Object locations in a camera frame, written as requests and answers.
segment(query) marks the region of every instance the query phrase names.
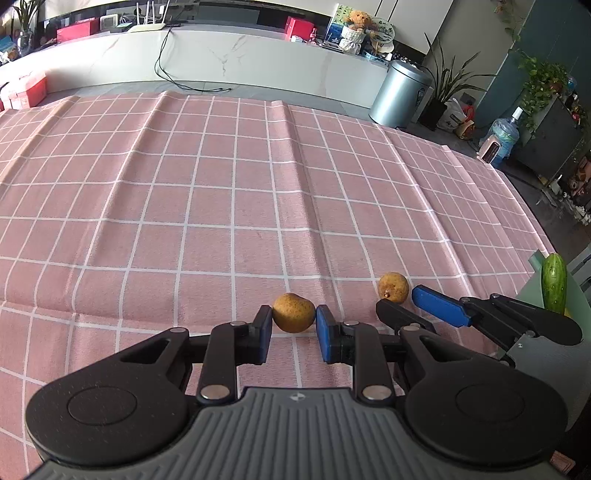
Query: black cable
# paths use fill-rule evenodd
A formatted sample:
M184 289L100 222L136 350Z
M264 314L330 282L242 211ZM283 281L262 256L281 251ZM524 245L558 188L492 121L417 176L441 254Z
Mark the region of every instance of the black cable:
M180 88L181 90L186 90L186 91L191 91L191 92L201 92L201 93L221 93L221 92L229 92L230 90L232 90L231 88L221 88L221 87L209 89L209 90L201 90L199 88L193 88L193 87L190 87L189 85L185 85L184 83L177 82L176 80L174 80L170 76L170 74L166 70L164 70L164 67L161 64L162 52L164 51L164 49L166 47L166 42L168 41L168 36L172 32L174 26L175 25L170 25L170 27L168 28L168 31L166 32L166 36L164 37L164 40L162 41L162 45L160 45L160 53L158 54L158 58L156 59L156 62L154 63L154 73L158 77L162 78L163 80L166 80L167 82L172 83L174 86ZM158 71L158 69L160 69L165 76L162 76L160 74L160 72Z

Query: blue gripper pad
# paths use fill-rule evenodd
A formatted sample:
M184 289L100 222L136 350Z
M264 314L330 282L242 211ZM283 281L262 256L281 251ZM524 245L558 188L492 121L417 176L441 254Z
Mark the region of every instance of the blue gripper pad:
M273 331L273 309L269 309L267 316L261 325L259 333L259 359L262 364L267 361L267 353L269 352L269 343L271 341L271 333Z
M316 336L322 360L327 364L340 362L340 327L326 305L318 305L316 309Z
M469 327L470 317L464 312L462 304L438 291L424 285L413 288L413 303L420 309L443 320L454 327Z

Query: vase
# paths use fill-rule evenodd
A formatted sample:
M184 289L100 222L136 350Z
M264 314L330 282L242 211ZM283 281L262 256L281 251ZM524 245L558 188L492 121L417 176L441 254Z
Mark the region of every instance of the vase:
M446 109L447 105L445 103L433 99L425 107L425 110L421 113L418 121L429 130L435 131L437 129L437 122L441 120Z
M21 57L28 55L33 50L33 32L27 28L26 30L21 30L18 38L17 38L17 47L18 47L18 54Z

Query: white plastic bag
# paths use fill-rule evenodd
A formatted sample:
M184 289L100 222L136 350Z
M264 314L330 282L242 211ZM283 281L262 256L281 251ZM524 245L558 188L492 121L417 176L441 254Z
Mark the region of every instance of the white plastic bag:
M446 105L447 109L438 121L437 126L446 132L453 132L459 125L464 123L467 116L455 98L448 100Z

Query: silver trash can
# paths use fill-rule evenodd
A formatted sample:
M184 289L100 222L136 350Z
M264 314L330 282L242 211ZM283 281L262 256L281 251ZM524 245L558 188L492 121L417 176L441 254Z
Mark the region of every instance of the silver trash can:
M385 127L405 128L431 86L431 77L418 68L393 61L374 104L370 118Z

